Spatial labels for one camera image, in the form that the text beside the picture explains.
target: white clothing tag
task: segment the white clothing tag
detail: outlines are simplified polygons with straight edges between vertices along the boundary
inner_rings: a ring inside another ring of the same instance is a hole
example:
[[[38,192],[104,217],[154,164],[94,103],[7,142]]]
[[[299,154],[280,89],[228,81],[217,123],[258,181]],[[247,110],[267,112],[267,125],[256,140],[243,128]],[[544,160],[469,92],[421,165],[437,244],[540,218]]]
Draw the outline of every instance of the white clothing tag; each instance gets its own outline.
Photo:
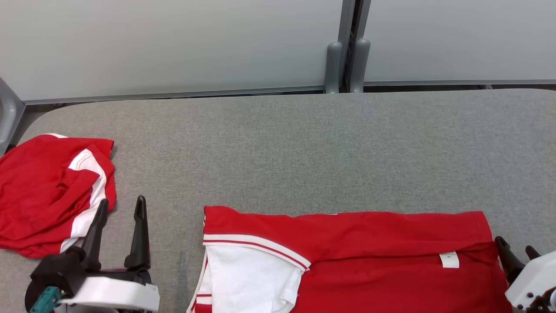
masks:
[[[442,260],[442,267],[444,268],[459,268],[459,259],[455,251],[440,254]]]

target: red garment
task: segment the red garment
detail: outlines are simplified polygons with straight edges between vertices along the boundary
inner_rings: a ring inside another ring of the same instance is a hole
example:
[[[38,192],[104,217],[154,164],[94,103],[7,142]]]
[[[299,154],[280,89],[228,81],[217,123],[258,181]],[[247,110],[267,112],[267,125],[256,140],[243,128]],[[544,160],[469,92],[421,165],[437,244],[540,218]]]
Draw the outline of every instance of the red garment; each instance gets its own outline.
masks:
[[[86,235],[100,201],[114,209],[114,141],[37,136],[0,158],[0,248],[33,258]]]
[[[250,247],[302,271],[293,313],[512,311],[482,212],[360,212],[292,218],[242,214],[216,206],[205,207],[205,217],[207,251],[218,245]],[[451,251],[456,251],[459,268],[443,267],[439,254]],[[225,278],[215,277],[214,271],[211,275],[213,287],[221,286]],[[190,311],[212,311],[215,292],[199,293]]]

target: whiteboard partition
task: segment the whiteboard partition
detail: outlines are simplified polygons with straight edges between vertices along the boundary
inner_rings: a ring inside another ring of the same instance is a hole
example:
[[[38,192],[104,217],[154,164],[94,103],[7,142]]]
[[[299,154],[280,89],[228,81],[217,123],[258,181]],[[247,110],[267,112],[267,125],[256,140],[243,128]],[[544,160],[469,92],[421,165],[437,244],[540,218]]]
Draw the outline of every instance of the whiteboard partition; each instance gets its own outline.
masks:
[[[21,100],[322,86],[342,0],[0,0]]]
[[[556,1],[372,0],[365,84],[556,82]]]

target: teal component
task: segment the teal component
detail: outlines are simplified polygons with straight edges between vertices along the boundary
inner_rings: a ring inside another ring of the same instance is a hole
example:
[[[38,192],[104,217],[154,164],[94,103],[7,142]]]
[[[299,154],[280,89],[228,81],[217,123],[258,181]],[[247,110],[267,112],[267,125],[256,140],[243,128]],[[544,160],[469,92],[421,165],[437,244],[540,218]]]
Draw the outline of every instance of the teal component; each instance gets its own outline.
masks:
[[[46,287],[29,313],[50,313],[58,304],[62,295],[56,287]]]

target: gray fabric surface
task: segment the gray fabric surface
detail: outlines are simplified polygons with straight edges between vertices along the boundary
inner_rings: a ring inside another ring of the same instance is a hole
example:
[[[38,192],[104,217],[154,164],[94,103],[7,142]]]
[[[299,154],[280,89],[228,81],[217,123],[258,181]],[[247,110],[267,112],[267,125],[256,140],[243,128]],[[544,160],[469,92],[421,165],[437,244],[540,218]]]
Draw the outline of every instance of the gray fabric surface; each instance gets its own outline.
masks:
[[[64,107],[43,133],[115,140],[104,268],[122,267],[147,199],[161,312],[197,284],[202,208],[299,215],[484,211],[525,259],[556,250],[556,92],[480,90],[118,101]],[[36,261],[0,252],[0,307],[23,311]]]

